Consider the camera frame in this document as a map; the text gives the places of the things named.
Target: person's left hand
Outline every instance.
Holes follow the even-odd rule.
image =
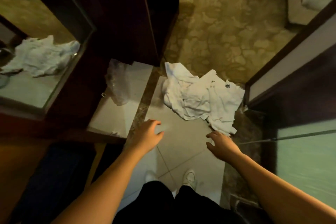
[[[143,155],[151,151],[163,137],[163,131],[155,134],[154,129],[156,125],[161,125],[161,122],[158,120],[147,120],[141,124],[135,130],[130,146],[140,150]]]

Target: leg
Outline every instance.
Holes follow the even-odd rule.
[[[189,173],[189,180],[183,179],[183,186],[175,197],[177,218],[183,221],[207,222],[207,223],[245,223],[243,219],[231,210],[221,208],[211,199],[197,194],[196,182]]]
[[[168,222],[173,206],[174,197],[170,190],[162,182],[151,181],[143,185],[135,201],[117,213],[113,224]]]

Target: crumpled towel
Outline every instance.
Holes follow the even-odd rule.
[[[17,73],[22,70],[32,77],[52,75],[64,69],[72,56],[78,52],[80,43],[71,41],[67,44],[54,45],[54,37],[45,39],[28,38],[15,48],[15,57],[0,73]]]
[[[164,103],[185,120],[202,118],[213,129],[235,134],[235,111],[245,90],[219,78],[215,70],[203,77],[193,76],[181,63],[165,63],[168,79],[163,83]]]

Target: shoe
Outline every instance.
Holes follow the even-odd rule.
[[[197,180],[194,170],[189,169],[188,171],[186,171],[186,173],[183,176],[182,185],[189,186],[193,190],[196,190]]]
[[[151,181],[158,181],[158,178],[156,177],[153,171],[149,170],[149,171],[146,171],[145,173],[145,183],[148,183]]]

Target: metal rod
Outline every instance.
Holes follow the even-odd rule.
[[[314,132],[314,133],[307,133],[302,135],[296,135],[296,136],[285,136],[285,137],[279,137],[279,138],[272,138],[272,139],[265,139],[265,140],[259,140],[259,141],[253,141],[253,142],[246,142],[246,143],[240,143],[238,145],[244,145],[244,144],[251,144],[251,143],[265,143],[265,142],[276,142],[281,140],[288,140],[288,139],[295,139],[295,138],[302,138],[302,137],[310,137],[310,136],[319,136],[319,135],[327,135],[336,133],[336,129],[321,131],[321,132]]]

